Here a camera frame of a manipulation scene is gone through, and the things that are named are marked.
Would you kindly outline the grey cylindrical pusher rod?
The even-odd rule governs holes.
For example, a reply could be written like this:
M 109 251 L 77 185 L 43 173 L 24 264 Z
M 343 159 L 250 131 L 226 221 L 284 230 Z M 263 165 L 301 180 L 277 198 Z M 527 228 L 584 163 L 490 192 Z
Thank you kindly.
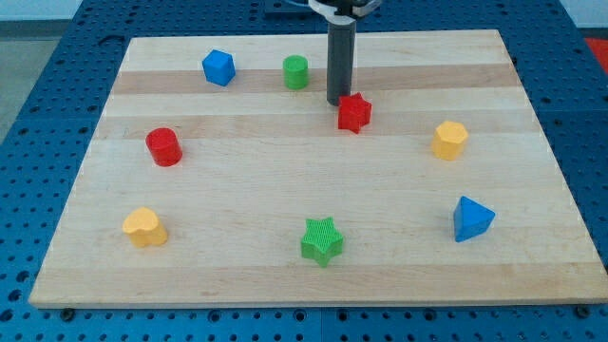
M 327 101 L 339 105 L 339 99 L 350 96 L 356 23 L 329 23 L 327 58 Z

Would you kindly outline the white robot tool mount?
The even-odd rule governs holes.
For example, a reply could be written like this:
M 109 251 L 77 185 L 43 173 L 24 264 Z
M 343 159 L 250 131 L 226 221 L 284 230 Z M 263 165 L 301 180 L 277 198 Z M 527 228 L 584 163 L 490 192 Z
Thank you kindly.
M 382 0 L 308 0 L 308 6 L 331 24 L 351 24 L 381 5 Z

